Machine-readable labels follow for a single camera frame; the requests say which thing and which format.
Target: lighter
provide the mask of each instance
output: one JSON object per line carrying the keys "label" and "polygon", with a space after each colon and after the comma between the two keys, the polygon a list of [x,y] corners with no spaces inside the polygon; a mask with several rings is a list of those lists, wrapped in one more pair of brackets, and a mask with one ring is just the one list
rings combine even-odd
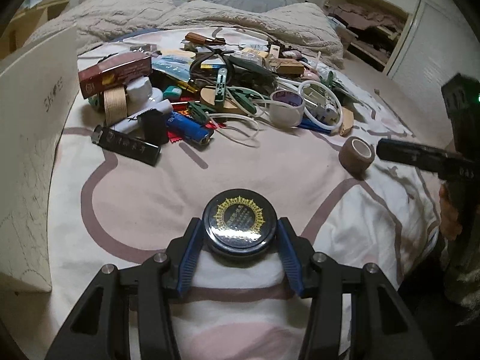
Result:
{"label": "lighter", "polygon": [[160,154],[158,146],[100,125],[95,127],[92,134],[92,143],[103,149],[133,158],[153,167],[157,163],[158,155]]}
{"label": "lighter", "polygon": [[166,127],[169,130],[173,130],[181,137],[199,145],[207,145],[214,132],[211,128],[202,127],[178,112],[171,112],[167,116]]}

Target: hand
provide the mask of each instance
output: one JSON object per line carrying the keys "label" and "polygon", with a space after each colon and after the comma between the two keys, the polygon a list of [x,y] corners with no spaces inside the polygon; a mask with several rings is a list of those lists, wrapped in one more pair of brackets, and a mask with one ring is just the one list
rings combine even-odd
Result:
{"label": "hand", "polygon": [[445,185],[440,187],[440,232],[449,241],[454,241],[462,232],[462,225],[458,222],[458,210],[448,199]]}

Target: cardboard sign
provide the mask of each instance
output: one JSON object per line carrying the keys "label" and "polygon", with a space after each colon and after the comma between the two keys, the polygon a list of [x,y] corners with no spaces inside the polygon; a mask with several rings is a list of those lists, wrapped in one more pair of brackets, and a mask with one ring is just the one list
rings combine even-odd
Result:
{"label": "cardboard sign", "polygon": [[50,291],[47,206],[55,149],[78,93],[74,27],[0,62],[0,287]]}

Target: wooden handle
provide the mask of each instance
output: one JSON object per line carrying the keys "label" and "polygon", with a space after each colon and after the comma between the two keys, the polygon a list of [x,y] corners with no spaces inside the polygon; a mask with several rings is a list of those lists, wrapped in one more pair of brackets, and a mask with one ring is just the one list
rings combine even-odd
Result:
{"label": "wooden handle", "polygon": [[208,38],[205,36],[196,34],[195,32],[189,32],[188,34],[185,35],[185,40],[195,44],[205,44]]}

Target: black lighter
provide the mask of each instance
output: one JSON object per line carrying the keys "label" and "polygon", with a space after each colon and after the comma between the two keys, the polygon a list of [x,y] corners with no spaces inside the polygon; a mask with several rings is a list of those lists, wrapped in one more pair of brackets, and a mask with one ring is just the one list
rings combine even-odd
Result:
{"label": "black lighter", "polygon": [[143,140],[129,137],[108,127],[98,125],[92,134],[92,143],[134,160],[155,166],[160,148]]}

